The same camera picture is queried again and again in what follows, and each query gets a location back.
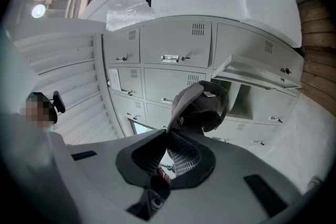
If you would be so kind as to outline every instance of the person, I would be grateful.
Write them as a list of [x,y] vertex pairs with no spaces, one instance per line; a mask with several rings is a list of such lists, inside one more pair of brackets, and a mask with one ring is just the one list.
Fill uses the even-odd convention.
[[43,132],[53,131],[57,123],[57,113],[50,100],[41,92],[31,93],[26,105],[20,110],[20,116],[36,124]]

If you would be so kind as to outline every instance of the floor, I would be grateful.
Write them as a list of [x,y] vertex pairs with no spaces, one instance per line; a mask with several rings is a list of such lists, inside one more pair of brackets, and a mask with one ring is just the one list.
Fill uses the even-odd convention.
[[310,179],[326,178],[336,155],[336,118],[316,102],[299,95],[287,124],[272,145],[247,147],[283,173],[305,193]]

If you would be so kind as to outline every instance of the gray cabinet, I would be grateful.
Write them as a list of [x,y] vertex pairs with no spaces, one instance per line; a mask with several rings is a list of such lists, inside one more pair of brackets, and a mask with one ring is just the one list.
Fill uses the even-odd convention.
[[168,69],[144,68],[146,99],[172,104],[175,96],[199,80],[205,74]]
[[146,123],[143,102],[114,94],[113,105],[120,116],[125,116],[132,120]]
[[112,69],[118,70],[121,87],[121,91],[114,90],[114,92],[143,98],[140,68],[113,67]]
[[245,102],[250,107],[253,120],[257,123],[286,122],[295,106],[296,98],[280,92],[251,87]]
[[207,68],[210,43],[210,22],[150,22],[141,28],[141,61]]
[[172,117],[172,110],[147,103],[148,124],[156,129],[167,128]]
[[139,37],[139,27],[105,32],[103,46],[106,63],[140,63]]

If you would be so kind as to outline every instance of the ceiling light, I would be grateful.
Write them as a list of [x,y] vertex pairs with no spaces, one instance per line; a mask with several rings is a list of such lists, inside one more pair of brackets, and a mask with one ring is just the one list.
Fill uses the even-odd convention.
[[34,18],[41,18],[45,12],[46,12],[46,7],[44,5],[39,4],[33,8],[32,16]]

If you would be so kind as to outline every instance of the wooden wall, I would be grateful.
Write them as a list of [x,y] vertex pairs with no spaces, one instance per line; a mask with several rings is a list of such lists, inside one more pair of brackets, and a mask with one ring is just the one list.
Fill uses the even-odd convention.
[[322,0],[299,5],[304,67],[301,93],[336,116],[336,26]]

